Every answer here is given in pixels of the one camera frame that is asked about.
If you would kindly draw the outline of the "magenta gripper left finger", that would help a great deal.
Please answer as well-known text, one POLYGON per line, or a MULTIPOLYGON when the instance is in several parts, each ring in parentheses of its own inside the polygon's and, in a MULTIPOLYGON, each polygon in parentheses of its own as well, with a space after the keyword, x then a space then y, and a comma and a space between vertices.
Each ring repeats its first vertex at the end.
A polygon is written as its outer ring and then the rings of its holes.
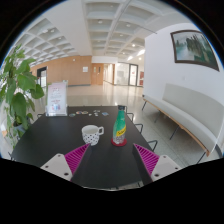
POLYGON ((42 165, 41 169, 70 181, 89 147, 90 144, 85 144, 67 154, 58 153, 42 165))

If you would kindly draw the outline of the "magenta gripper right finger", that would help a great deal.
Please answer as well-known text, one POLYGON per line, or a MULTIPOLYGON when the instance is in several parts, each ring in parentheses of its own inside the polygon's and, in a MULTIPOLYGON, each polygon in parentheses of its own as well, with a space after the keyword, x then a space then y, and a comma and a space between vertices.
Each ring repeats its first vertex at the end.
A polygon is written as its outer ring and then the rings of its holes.
POLYGON ((138 144, 133 145, 133 154, 144 185, 181 170, 169 156, 159 156, 138 144))

